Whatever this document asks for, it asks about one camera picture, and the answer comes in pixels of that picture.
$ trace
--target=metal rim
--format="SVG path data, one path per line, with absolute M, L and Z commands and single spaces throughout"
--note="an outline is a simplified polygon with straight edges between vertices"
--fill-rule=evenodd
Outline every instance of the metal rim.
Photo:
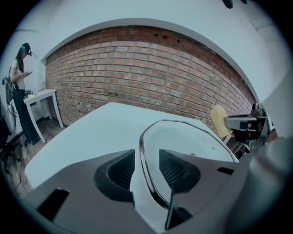
M 146 180 L 146 185 L 148 187 L 149 192 L 151 193 L 152 198 L 163 208 L 165 208 L 166 210 L 169 209 L 170 206 L 170 202 L 168 202 L 165 198 L 163 198 L 161 196 L 161 194 L 158 192 L 155 183 L 151 177 L 148 165 L 147 165 L 147 157 L 146 157 L 146 152 L 145 152 L 145 145 L 144 145 L 144 140 L 143 137 L 145 135 L 145 133 L 152 127 L 154 126 L 156 123 L 158 122 L 180 122 L 180 123 L 185 123 L 187 125 L 193 126 L 207 134 L 209 134 L 211 137 L 213 137 L 216 141 L 218 141 L 230 154 L 233 162 L 236 162 L 234 155 L 231 153 L 231 151 L 229 150 L 229 148 L 219 139 L 217 139 L 215 136 L 213 136 L 210 132 L 208 132 L 207 130 L 204 130 L 200 127 L 197 127 L 189 122 L 185 122 L 185 121 L 181 121 L 181 120 L 168 120 L 168 119 L 161 119 L 159 121 L 154 122 L 152 125 L 150 125 L 146 130 L 143 131 L 143 133 L 141 134 L 141 136 L 139 137 L 139 153 L 140 153 L 140 158 L 141 158 L 141 166 L 142 166 L 142 171 L 143 171 L 143 175 L 145 177 Z

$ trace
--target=black pants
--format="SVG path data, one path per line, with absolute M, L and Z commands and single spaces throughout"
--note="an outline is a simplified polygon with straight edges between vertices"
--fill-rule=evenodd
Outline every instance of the black pants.
M 13 101 L 18 112 L 20 125 L 23 133 L 28 141 L 35 141 L 38 138 L 38 133 L 33 126 L 32 120 L 28 114 L 27 106 L 23 102 L 24 90 L 16 90 L 13 88 Z

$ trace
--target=black cap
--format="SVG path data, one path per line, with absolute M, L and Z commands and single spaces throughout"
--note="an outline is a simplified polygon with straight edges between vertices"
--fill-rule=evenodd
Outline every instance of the black cap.
M 25 47 L 25 49 L 26 49 L 26 54 L 28 54 L 28 55 L 32 55 L 32 52 L 30 51 L 31 47 L 29 46 L 29 44 L 28 44 L 27 42 L 24 43 L 24 44 L 22 44 L 22 46 Z

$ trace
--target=long dark hair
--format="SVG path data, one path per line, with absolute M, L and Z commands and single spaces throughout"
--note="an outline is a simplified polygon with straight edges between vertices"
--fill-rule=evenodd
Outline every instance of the long dark hair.
M 24 67 L 23 67 L 23 60 L 22 60 L 22 48 L 20 47 L 20 49 L 18 50 L 17 52 L 17 55 L 16 55 L 16 60 L 17 60 L 17 63 L 18 63 L 18 68 L 21 72 L 24 71 Z

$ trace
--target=wooden floor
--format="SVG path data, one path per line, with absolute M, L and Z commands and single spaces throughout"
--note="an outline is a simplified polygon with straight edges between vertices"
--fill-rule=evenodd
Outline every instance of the wooden floor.
M 25 167 L 30 160 L 44 147 L 51 139 L 53 139 L 58 133 L 63 129 L 57 121 L 51 119 L 48 121 L 42 121 L 38 124 L 38 127 L 44 136 L 46 143 L 39 140 L 35 145 L 28 144 L 24 147 L 25 137 L 22 135 L 18 142 L 22 144 L 22 147 L 17 146 L 14 149 L 14 153 L 18 158 L 21 159 L 20 162 L 16 162 L 13 158 L 8 157 L 7 169 L 9 170 L 8 181 L 12 183 L 12 187 L 15 189 L 16 194 L 21 198 L 24 198 L 31 190 L 32 187 L 27 180 L 27 176 L 24 172 Z

